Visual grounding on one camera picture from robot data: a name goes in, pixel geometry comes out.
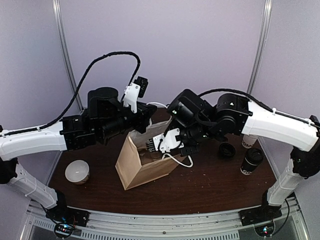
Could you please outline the cardboard cup carrier tray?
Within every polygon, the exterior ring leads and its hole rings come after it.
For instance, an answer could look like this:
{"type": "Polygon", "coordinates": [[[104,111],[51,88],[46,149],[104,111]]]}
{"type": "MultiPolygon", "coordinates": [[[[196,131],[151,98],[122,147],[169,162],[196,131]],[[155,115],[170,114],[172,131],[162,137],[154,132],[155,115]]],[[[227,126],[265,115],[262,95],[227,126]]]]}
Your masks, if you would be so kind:
{"type": "Polygon", "coordinates": [[[162,153],[158,151],[150,152],[146,148],[139,148],[138,154],[142,165],[146,165],[162,158],[162,153]]]}

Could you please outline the brown paper takeout bag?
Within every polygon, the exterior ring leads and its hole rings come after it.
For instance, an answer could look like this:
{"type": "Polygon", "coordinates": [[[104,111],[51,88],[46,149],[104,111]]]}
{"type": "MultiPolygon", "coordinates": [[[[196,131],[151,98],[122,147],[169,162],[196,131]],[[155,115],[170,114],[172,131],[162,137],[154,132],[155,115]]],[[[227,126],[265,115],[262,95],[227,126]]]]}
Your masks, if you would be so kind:
{"type": "Polygon", "coordinates": [[[122,145],[115,169],[124,190],[129,190],[169,175],[177,166],[193,167],[191,156],[180,153],[150,152],[148,139],[157,136],[169,126],[169,120],[153,123],[151,120],[145,133],[130,131],[122,145]]]}

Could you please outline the black plastic cup lid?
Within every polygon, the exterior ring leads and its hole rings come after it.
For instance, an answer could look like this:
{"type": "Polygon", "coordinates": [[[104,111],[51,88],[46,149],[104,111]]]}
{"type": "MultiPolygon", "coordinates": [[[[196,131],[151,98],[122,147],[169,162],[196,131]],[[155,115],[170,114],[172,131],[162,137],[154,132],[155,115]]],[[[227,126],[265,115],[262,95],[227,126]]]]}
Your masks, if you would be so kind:
{"type": "Polygon", "coordinates": [[[249,163],[258,165],[263,161],[264,154],[258,148],[250,148],[246,151],[245,158],[249,163]]]}

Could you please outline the black paper coffee cup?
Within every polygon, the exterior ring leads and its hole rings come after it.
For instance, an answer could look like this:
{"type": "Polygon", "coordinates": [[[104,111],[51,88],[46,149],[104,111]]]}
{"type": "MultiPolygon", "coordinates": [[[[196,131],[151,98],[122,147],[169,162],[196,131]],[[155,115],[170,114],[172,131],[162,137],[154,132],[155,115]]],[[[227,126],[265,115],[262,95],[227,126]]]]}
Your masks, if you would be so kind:
{"type": "Polygon", "coordinates": [[[250,175],[264,159],[263,151],[258,148],[250,148],[246,151],[240,171],[244,175],[250,175]]]}

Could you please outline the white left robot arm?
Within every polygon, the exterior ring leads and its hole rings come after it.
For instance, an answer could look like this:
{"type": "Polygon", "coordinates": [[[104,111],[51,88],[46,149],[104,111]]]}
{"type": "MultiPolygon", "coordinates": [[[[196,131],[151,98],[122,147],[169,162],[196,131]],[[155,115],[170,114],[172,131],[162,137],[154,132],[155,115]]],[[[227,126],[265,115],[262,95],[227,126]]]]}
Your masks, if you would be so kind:
{"type": "Polygon", "coordinates": [[[72,211],[67,207],[65,195],[29,174],[18,157],[81,150],[97,143],[107,145],[112,137],[130,128],[145,133],[157,107],[139,102],[140,95],[140,86],[135,83],[126,88],[124,102],[118,101],[115,88],[100,87],[88,92],[87,108],[79,115],[59,117],[51,126],[3,130],[0,133],[1,184],[15,186],[61,222],[69,221],[72,211]]]}

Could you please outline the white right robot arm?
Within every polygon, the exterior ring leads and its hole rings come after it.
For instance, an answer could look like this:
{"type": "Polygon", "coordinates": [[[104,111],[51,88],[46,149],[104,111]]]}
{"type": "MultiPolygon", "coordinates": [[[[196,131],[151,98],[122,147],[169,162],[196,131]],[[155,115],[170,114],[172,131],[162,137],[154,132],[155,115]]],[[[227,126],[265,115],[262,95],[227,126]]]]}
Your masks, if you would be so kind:
{"type": "Polygon", "coordinates": [[[187,154],[197,151],[207,139],[226,141],[226,134],[264,137],[293,147],[285,170],[264,193],[256,210],[259,220],[268,220],[302,179],[320,171],[318,119],[314,115],[303,119],[279,112],[238,90],[224,90],[215,105],[204,100],[204,95],[185,89],[167,107],[172,127],[180,130],[174,139],[184,144],[187,154]]]}

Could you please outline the stack of black cup lids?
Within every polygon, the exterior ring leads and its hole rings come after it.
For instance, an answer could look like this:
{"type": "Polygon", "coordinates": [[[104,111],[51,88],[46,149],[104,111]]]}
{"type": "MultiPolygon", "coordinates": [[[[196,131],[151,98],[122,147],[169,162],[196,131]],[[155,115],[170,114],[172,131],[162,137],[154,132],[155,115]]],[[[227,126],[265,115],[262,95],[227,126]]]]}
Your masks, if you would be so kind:
{"type": "Polygon", "coordinates": [[[232,144],[224,142],[220,144],[218,154],[222,158],[229,159],[236,154],[236,149],[232,144]]]}

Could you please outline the white cup holding straws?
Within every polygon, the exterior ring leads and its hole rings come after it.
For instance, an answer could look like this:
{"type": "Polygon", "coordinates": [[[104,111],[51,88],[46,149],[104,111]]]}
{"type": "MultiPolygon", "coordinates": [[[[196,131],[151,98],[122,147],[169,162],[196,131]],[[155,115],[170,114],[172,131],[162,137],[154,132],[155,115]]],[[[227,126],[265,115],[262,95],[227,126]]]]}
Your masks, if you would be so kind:
{"type": "Polygon", "coordinates": [[[242,138],[241,144],[244,148],[250,149],[253,147],[257,139],[258,139],[258,136],[256,135],[244,135],[242,138]]]}

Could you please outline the white ceramic bowl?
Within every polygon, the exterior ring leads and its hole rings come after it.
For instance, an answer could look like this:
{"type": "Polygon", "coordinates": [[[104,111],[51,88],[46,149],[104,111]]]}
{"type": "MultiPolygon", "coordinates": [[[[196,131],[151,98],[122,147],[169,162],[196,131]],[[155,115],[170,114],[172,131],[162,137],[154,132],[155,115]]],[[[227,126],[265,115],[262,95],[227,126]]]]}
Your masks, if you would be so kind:
{"type": "Polygon", "coordinates": [[[65,169],[65,178],[75,185],[85,184],[90,177],[90,167],[84,160],[75,160],[65,169]]]}

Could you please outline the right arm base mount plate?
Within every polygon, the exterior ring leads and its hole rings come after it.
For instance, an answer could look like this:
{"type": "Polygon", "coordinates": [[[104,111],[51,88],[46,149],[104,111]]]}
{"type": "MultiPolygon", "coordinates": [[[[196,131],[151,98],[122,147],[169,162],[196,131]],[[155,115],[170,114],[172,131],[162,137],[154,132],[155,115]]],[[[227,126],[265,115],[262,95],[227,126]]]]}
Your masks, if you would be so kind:
{"type": "Polygon", "coordinates": [[[271,221],[282,216],[280,206],[258,206],[239,211],[242,226],[271,221]]]}

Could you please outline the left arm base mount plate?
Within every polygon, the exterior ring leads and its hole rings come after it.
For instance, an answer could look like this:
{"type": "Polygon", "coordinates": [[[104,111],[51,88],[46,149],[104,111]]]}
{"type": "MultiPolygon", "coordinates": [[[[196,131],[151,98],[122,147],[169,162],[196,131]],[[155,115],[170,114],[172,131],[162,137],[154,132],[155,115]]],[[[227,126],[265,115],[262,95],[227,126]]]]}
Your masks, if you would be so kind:
{"type": "Polygon", "coordinates": [[[65,209],[58,209],[56,207],[51,209],[43,209],[45,216],[56,223],[64,223],[72,226],[86,227],[90,213],[86,210],[75,209],[67,207],[65,209]]]}

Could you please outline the left aluminium frame post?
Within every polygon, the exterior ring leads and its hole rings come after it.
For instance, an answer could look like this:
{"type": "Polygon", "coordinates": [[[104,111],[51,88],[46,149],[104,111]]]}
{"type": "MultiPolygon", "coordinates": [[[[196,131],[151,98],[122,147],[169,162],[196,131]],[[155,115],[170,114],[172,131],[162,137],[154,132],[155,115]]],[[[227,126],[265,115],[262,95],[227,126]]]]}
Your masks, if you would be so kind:
{"type": "Polygon", "coordinates": [[[72,63],[71,63],[68,46],[67,46],[67,39],[66,39],[63,17],[61,12],[61,3],[59,0],[53,0],[52,6],[53,6],[53,14],[54,14],[54,18],[57,26],[59,42],[60,42],[61,51],[62,51],[62,58],[63,58],[64,66],[66,69],[66,73],[67,73],[67,78],[70,83],[72,92],[75,93],[77,84],[76,84],[74,71],[72,68],[72,63]]]}

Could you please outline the aluminium frame post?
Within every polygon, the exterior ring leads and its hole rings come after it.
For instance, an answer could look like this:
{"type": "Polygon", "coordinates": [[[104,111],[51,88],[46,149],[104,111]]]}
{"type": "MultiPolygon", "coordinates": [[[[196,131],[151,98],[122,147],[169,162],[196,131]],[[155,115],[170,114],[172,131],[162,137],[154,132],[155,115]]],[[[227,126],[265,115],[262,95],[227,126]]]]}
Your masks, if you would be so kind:
{"type": "Polygon", "coordinates": [[[63,17],[61,12],[61,3],[59,0],[53,0],[52,6],[53,6],[53,14],[54,14],[54,18],[57,26],[59,42],[60,42],[61,51],[62,51],[62,58],[63,58],[64,66],[66,69],[66,73],[67,73],[67,78],[70,83],[72,92],[75,93],[77,84],[76,84],[74,71],[72,68],[72,63],[71,63],[68,46],[67,46],[67,39],[66,39],[63,17]]]}
{"type": "Polygon", "coordinates": [[[263,52],[267,43],[268,33],[270,29],[270,22],[272,17],[272,8],[273,8],[273,1],[272,0],[265,0],[262,19],[261,19],[261,26],[260,26],[260,33],[256,48],[256,54],[253,61],[253,66],[249,78],[249,83],[247,87],[247,93],[252,94],[254,91],[255,83],[258,78],[259,70],[262,63],[263,52]]]}

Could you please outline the aluminium front rail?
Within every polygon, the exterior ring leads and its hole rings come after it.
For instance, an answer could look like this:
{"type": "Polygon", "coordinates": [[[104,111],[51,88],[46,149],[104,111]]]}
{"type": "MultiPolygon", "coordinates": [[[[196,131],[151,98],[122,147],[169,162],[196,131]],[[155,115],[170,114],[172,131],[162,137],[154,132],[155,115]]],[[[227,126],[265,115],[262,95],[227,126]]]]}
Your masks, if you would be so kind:
{"type": "MultiPolygon", "coordinates": [[[[66,240],[311,240],[296,197],[282,205],[282,216],[268,222],[243,225],[234,209],[211,213],[178,215],[139,215],[87,210],[86,226],[77,226],[66,240]],[[259,236],[258,226],[274,223],[272,237],[259,236]]],[[[24,215],[18,240],[61,240],[54,234],[54,223],[41,206],[31,200],[24,215]]]]}

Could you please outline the right aluminium frame post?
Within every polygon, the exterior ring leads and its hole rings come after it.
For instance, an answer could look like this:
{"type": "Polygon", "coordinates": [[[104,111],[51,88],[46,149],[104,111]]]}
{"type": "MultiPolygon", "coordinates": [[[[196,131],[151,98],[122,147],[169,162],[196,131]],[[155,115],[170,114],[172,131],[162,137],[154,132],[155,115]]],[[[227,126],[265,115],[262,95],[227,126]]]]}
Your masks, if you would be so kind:
{"type": "Polygon", "coordinates": [[[272,17],[272,8],[273,8],[273,1],[272,0],[265,0],[262,19],[261,19],[261,26],[260,26],[260,33],[256,48],[256,54],[253,61],[253,66],[249,78],[249,83],[247,87],[247,93],[252,94],[254,91],[255,83],[258,78],[259,70],[262,63],[263,52],[267,43],[268,33],[270,29],[270,22],[272,17]]]}

